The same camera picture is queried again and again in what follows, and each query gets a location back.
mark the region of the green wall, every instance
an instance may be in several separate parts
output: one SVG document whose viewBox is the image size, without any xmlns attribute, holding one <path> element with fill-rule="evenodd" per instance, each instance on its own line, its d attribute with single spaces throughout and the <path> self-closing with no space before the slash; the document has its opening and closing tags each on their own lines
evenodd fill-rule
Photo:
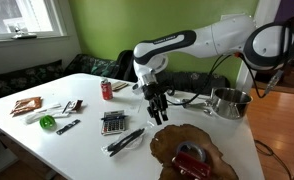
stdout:
<svg viewBox="0 0 294 180">
<path fill-rule="evenodd" d="M 116 60 L 142 40 L 197 29 L 222 14 L 254 15 L 258 0 L 69 0 L 83 53 Z M 217 57 L 198 59 L 170 53 L 167 70 L 208 72 Z M 240 59 L 230 58 L 215 72 L 235 85 Z"/>
</svg>

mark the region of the soda can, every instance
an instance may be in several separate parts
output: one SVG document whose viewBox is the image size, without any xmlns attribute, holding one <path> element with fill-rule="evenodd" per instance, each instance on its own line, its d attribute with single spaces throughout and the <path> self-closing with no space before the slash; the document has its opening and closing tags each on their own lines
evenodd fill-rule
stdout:
<svg viewBox="0 0 294 180">
<path fill-rule="evenodd" d="M 100 86 L 101 86 L 103 99 L 104 100 L 112 99 L 113 98 L 113 91 L 111 88 L 111 83 L 108 82 L 107 79 L 104 79 L 103 81 L 101 81 Z"/>
</svg>

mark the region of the table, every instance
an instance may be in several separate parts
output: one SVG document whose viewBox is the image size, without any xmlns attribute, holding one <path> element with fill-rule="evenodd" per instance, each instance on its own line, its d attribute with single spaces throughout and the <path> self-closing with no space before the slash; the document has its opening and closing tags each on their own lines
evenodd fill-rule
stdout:
<svg viewBox="0 0 294 180">
<path fill-rule="evenodd" d="M 131 88 L 126 87 L 114 93 L 112 100 L 105 101 L 101 96 L 100 82 L 101 78 L 97 76 L 75 74 L 1 98 L 0 130 L 67 179 L 151 180 L 158 179 L 162 170 L 149 148 L 154 133 L 168 124 L 188 123 L 210 135 L 213 143 L 224 154 L 223 160 L 234 168 L 240 179 L 264 179 L 246 118 L 227 120 L 216 114 L 208 116 L 202 111 L 180 106 L 169 106 L 169 121 L 148 131 L 138 148 L 121 151 L 114 157 L 107 156 L 101 148 L 115 141 L 118 135 L 101 135 L 100 118 L 103 112 L 125 110 L 129 115 L 127 128 L 133 130 L 155 121 L 149 117 L 146 110 L 148 102 L 142 95 L 134 95 Z M 34 96 L 42 97 L 43 106 L 83 100 L 86 106 L 80 112 L 68 118 L 56 119 L 57 129 L 75 119 L 81 122 L 59 136 L 55 131 L 43 130 L 38 122 L 25 125 L 20 116 L 12 117 L 9 114 L 17 100 Z M 176 92 L 169 99 L 192 96 L 190 93 Z"/>
</svg>

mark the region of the calculator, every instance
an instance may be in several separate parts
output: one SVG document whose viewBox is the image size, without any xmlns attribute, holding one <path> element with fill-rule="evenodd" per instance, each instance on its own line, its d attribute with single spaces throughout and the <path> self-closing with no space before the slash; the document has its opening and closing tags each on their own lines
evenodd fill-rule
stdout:
<svg viewBox="0 0 294 180">
<path fill-rule="evenodd" d="M 104 113 L 102 135 L 119 134 L 126 130 L 124 111 L 109 111 Z"/>
</svg>

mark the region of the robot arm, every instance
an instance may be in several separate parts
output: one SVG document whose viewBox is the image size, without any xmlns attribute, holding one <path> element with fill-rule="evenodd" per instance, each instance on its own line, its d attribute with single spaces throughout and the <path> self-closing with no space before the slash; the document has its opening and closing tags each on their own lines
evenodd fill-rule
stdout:
<svg viewBox="0 0 294 180">
<path fill-rule="evenodd" d="M 256 29 L 246 15 L 228 18 L 196 30 L 177 32 L 156 40 L 142 41 L 134 49 L 134 69 L 138 77 L 135 94 L 144 93 L 148 112 L 161 124 L 167 120 L 166 88 L 157 84 L 155 74 L 164 70 L 170 52 L 183 52 L 198 58 L 242 54 L 254 70 L 281 67 L 294 56 L 294 21 L 284 26 L 271 23 Z"/>
</svg>

